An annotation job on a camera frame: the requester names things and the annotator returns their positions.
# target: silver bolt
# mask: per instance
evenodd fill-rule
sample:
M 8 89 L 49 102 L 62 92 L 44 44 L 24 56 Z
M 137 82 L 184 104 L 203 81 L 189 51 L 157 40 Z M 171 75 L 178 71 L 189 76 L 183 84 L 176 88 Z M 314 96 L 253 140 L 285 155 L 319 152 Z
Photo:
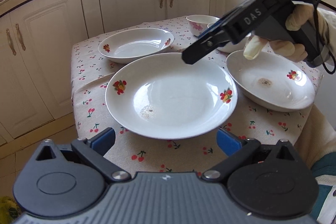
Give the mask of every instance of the silver bolt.
M 129 173 L 127 173 L 126 171 L 116 171 L 114 173 L 112 173 L 112 178 L 116 179 L 116 180 L 126 180 L 128 179 L 130 176 Z
M 221 176 L 217 170 L 207 170 L 203 173 L 207 179 L 218 179 Z

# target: tablecloth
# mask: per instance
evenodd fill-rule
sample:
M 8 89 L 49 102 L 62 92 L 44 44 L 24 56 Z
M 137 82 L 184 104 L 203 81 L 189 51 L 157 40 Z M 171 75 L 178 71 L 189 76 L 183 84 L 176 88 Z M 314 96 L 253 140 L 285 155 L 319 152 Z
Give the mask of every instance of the tablecloth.
M 181 52 L 192 44 L 194 37 L 185 17 L 159 22 L 142 23 L 126 28 L 154 27 L 168 30 L 174 43 L 168 52 Z M 157 140 L 142 137 L 118 124 L 105 105 L 105 89 L 113 74 L 124 65 L 111 62 L 98 52 L 98 45 L 114 33 L 105 33 L 75 44 L 72 52 L 72 100 L 79 137 L 91 138 L 107 127 L 116 132 L 115 145 L 105 158 L 132 175 L 137 171 L 185 172 L 198 174 L 226 158 L 216 144 L 216 131 L 184 140 Z M 263 49 L 272 52 L 271 48 Z M 226 69 L 227 54 L 215 50 L 205 58 Z M 322 73 L 305 63 L 296 64 L 312 81 L 317 92 Z M 263 144 L 275 144 L 279 139 L 295 143 L 306 123 L 311 107 L 297 112 L 276 112 L 261 107 L 238 91 L 238 103 L 231 117 L 222 128 L 240 139 L 256 138 Z

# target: bowl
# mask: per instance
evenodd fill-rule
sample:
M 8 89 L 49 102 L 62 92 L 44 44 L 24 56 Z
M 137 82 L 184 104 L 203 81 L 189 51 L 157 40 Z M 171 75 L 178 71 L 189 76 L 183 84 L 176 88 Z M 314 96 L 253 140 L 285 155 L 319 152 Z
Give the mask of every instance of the bowl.
M 210 28 L 213 24 L 214 23 L 209 23 L 208 28 Z M 251 33 L 246 35 L 245 38 L 241 40 L 238 44 L 232 44 L 231 42 L 229 42 L 224 47 L 218 47 L 217 50 L 221 52 L 226 52 L 226 53 L 232 53 L 235 51 L 242 50 L 245 47 L 246 42 L 249 40 L 250 37 L 251 37 Z
M 192 15 L 187 16 L 187 21 L 189 22 L 190 32 L 199 36 L 208 28 L 209 23 L 215 23 L 219 18 L 207 15 Z
M 157 28 L 138 28 L 116 33 L 98 46 L 101 55 L 120 64 L 164 52 L 174 41 L 172 33 Z
M 156 139 L 185 139 L 223 124 L 237 104 L 236 84 L 208 59 L 187 65 L 179 52 L 136 60 L 114 74 L 105 92 L 112 117 Z
M 228 72 L 255 103 L 280 112 L 309 107 L 315 98 L 310 79 L 293 62 L 268 52 L 247 60 L 243 50 L 226 59 Z

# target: white glove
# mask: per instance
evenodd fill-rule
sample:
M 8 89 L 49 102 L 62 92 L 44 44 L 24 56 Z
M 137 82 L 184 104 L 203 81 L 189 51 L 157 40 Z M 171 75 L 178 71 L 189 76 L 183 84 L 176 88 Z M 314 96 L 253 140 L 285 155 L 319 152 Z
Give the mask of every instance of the white glove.
M 296 5 L 293 13 L 286 20 L 286 28 L 289 31 L 297 31 L 306 21 L 315 27 L 313 13 L 314 7 L 312 5 Z M 319 33 L 323 40 L 329 44 L 330 50 L 334 54 L 336 49 L 336 13 L 318 8 L 318 17 Z M 307 57 L 307 52 L 302 44 L 293 44 L 290 41 L 282 40 L 269 41 L 254 36 L 246 44 L 245 58 L 249 60 L 256 58 L 268 42 L 275 54 L 282 55 L 293 62 L 300 62 Z

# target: finger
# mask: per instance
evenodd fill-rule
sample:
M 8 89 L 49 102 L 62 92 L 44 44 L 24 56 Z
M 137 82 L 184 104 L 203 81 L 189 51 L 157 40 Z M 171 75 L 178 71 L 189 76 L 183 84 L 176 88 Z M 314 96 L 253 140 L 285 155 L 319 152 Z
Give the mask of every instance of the finger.
M 295 52 L 294 44 L 290 41 L 274 40 L 270 41 L 269 45 L 275 54 L 279 54 L 281 56 L 291 56 Z
M 253 36 L 252 39 L 246 44 L 244 49 L 244 57 L 248 60 L 255 59 L 263 47 L 268 43 L 268 40 L 258 36 Z
M 312 5 L 298 4 L 294 11 L 286 20 L 286 28 L 289 31 L 298 31 L 301 26 L 313 15 L 314 7 Z
M 308 56 L 308 53 L 305 50 L 305 46 L 302 44 L 295 44 L 295 52 L 291 56 L 286 56 L 286 58 L 295 63 L 303 61 Z

